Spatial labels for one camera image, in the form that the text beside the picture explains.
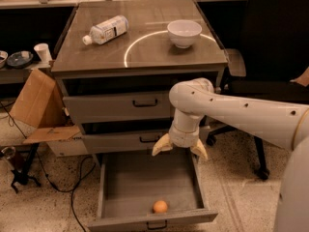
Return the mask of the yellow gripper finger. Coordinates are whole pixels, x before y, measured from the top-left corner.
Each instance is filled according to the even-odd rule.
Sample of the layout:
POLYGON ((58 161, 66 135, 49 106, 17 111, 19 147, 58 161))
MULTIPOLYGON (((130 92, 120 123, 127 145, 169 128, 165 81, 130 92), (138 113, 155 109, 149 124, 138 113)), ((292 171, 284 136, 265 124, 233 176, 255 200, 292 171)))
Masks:
POLYGON ((200 139, 198 139, 197 142, 190 147, 190 151, 203 160, 208 159, 206 148, 200 139))
POLYGON ((165 133, 153 146, 152 155, 156 156, 160 152, 166 152, 173 149, 173 143, 170 140, 170 135, 165 133))

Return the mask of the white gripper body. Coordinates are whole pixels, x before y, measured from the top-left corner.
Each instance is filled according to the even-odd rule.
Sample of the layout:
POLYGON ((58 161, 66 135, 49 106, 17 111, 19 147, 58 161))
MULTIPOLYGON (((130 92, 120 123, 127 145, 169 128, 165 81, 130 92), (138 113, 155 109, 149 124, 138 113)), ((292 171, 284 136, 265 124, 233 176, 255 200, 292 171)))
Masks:
POLYGON ((179 129, 172 124, 168 134, 170 143, 181 148, 193 147, 199 140, 199 128, 179 129))

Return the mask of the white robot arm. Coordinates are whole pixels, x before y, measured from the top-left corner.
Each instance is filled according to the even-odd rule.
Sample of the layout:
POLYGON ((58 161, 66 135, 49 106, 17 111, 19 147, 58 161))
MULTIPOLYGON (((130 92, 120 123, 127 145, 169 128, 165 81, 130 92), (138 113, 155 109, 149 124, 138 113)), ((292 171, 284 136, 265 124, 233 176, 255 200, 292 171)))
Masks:
POLYGON ((205 116, 290 149, 273 232, 309 232, 309 105, 218 95, 205 78, 175 84, 169 101, 175 107, 174 120, 154 145, 154 155, 177 146, 205 157, 199 139, 205 116))

